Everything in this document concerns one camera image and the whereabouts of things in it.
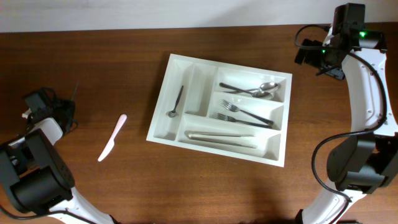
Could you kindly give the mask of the small steel teaspoon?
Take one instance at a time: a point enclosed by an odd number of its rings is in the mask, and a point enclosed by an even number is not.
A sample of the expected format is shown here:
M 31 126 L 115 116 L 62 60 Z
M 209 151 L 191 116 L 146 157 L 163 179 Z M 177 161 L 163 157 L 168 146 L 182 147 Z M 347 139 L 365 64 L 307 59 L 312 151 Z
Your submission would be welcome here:
M 179 91 L 178 96 L 177 96 L 177 99 L 175 101 L 175 106 L 174 106 L 173 110 L 168 112 L 168 117 L 169 118 L 174 118 L 177 115 L 177 106 L 178 106 L 178 104 L 180 102 L 180 99 L 181 99 L 181 96 L 182 96 L 182 93 L 183 93 L 183 88 L 184 88 L 184 86 L 181 86 L 180 91 Z
M 78 87 L 79 87 L 79 82 L 76 83 L 73 93 L 72 93 L 72 97 L 71 97 L 71 101 L 75 101 L 75 97 L 76 97 L 76 93 L 78 91 Z

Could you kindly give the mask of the large steel spoon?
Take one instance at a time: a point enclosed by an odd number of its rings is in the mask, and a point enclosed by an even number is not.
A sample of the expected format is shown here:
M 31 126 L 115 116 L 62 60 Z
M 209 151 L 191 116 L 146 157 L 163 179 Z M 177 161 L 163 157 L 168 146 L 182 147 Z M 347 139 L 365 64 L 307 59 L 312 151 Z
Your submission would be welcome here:
M 223 88 L 227 88 L 230 90 L 233 90 L 235 92 L 241 93 L 242 90 L 238 90 L 236 87 L 233 87 L 231 85 L 227 85 L 225 83 L 219 83 L 220 87 Z M 259 90 L 259 91 L 267 91 L 267 92 L 273 92 L 276 91 L 276 89 L 278 89 L 279 84 L 276 82 L 266 82 L 261 84 L 258 88 L 251 88 L 251 89 L 247 89 L 246 91 L 254 91 L 254 90 Z
M 229 90 L 234 90 L 234 91 L 238 91 L 241 93 L 247 93 L 247 94 L 251 95 L 253 98 L 263 98 L 266 100 L 271 100 L 274 97 L 274 95 L 272 93 L 269 93 L 264 90 L 256 90 L 256 91 L 243 90 L 243 89 L 240 89 L 240 88 L 237 88 L 235 86 L 231 86 L 231 85 L 228 85 L 225 83 L 219 83 L 219 86 L 223 87 L 223 88 L 227 88 Z

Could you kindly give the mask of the pink plastic knife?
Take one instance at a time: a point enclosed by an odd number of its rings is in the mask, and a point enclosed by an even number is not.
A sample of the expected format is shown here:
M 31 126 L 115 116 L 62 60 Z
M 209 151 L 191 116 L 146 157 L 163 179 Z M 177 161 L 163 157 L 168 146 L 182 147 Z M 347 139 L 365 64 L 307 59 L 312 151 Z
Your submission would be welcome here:
M 126 114 L 122 114 L 119 117 L 119 119 L 118 119 L 118 121 L 117 121 L 117 123 L 116 123 L 116 125 L 114 127 L 114 130 L 113 130 L 113 132 L 112 132 L 107 144 L 105 145 L 102 153 L 100 154 L 100 156 L 98 158 L 98 162 L 103 161 L 108 156 L 108 154 L 113 150 L 113 147 L 115 145 L 115 141 L 114 140 L 115 140 L 116 136 L 118 135 L 118 133 L 120 132 L 120 130 L 123 127 L 123 125 L 126 122 L 126 120 L 127 120 L 127 115 Z

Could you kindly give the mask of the white cutlery tray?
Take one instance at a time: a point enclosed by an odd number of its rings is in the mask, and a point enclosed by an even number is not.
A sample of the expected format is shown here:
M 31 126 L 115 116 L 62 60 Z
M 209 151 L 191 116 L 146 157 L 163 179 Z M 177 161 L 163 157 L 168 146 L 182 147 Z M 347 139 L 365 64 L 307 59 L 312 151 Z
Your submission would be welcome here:
M 273 99 L 253 98 L 219 86 L 225 83 L 247 90 L 266 82 L 279 84 L 270 92 Z M 173 110 L 181 86 L 184 86 L 177 115 Z M 157 104 L 147 133 L 147 141 L 196 151 L 208 152 L 247 161 L 283 167 L 287 142 L 292 74 L 215 62 L 172 54 L 164 74 Z M 274 122 L 271 129 L 211 118 L 213 113 L 232 116 L 242 121 L 266 124 L 242 112 L 234 113 L 221 106 L 226 100 L 238 108 Z M 186 131 L 251 134 L 245 143 L 255 149 L 191 140 Z

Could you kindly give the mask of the steel fork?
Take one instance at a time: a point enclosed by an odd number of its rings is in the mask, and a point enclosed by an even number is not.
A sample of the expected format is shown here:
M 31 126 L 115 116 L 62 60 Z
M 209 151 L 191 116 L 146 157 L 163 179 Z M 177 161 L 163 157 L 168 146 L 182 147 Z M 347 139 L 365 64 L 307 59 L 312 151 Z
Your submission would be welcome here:
M 259 120 L 259 121 L 262 121 L 263 123 L 266 123 L 268 125 L 273 125 L 274 124 L 274 122 L 272 120 L 269 120 L 269 119 L 260 117 L 258 115 L 252 114 L 252 113 L 250 113 L 248 111 L 242 110 L 242 109 L 238 108 L 236 105 L 234 105 L 234 104 L 232 104 L 232 103 L 230 103 L 230 102 L 228 102 L 226 100 L 221 100 L 221 106 L 224 107 L 225 109 L 227 109 L 228 111 L 232 111 L 234 113 L 242 112 L 242 113 L 244 113 L 246 115 L 249 115 L 249 116 L 251 116 L 251 117 L 253 117 L 253 118 L 255 118 L 255 119 Z
M 246 125 L 255 126 L 255 127 L 259 127 L 259 128 L 267 128 L 267 129 L 272 128 L 272 126 L 268 125 L 268 124 L 259 124 L 259 123 L 252 123 L 249 121 L 242 121 L 242 120 L 236 119 L 232 116 L 228 116 L 228 115 L 221 114 L 221 113 L 213 113 L 210 115 L 210 117 L 214 118 L 214 119 L 219 119 L 222 121 L 227 121 L 227 122 L 232 122 L 232 123 L 241 123 L 241 124 L 246 124 Z

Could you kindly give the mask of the steel serrated tongs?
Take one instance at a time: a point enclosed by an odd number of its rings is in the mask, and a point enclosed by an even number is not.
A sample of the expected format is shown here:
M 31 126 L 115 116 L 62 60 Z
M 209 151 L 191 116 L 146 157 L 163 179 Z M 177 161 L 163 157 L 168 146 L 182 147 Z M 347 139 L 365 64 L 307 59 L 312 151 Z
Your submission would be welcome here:
M 257 146 L 245 143 L 246 138 L 254 138 L 251 134 L 233 134 L 233 133 L 212 133 L 202 131 L 186 131 L 187 138 L 196 141 L 211 142 L 217 144 L 224 144 L 229 146 L 238 146 L 255 149 Z

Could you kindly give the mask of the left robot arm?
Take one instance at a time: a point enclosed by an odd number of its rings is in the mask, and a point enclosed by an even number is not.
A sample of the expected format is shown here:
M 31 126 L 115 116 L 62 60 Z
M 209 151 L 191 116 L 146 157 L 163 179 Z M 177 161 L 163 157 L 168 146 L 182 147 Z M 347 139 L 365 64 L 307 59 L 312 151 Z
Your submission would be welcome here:
M 55 149 L 55 143 L 78 126 L 75 102 L 58 98 L 46 87 L 25 95 L 24 101 L 27 129 L 1 144 L 1 186 L 21 214 L 4 208 L 1 212 L 15 220 L 51 217 L 66 224 L 116 223 L 77 191 L 71 170 Z

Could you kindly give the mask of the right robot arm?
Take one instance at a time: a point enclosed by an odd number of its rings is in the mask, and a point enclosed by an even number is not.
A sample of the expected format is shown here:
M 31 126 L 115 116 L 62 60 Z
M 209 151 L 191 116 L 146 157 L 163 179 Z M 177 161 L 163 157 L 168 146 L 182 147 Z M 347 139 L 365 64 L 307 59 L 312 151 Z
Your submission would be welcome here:
M 346 80 L 351 107 L 351 130 L 328 155 L 327 181 L 310 206 L 298 212 L 296 223 L 339 223 L 346 211 L 397 175 L 397 122 L 394 118 L 385 66 L 387 44 L 382 32 L 365 27 L 364 4 L 335 9 L 325 26 L 324 41 L 297 44 L 297 64 L 318 69 L 319 75 Z

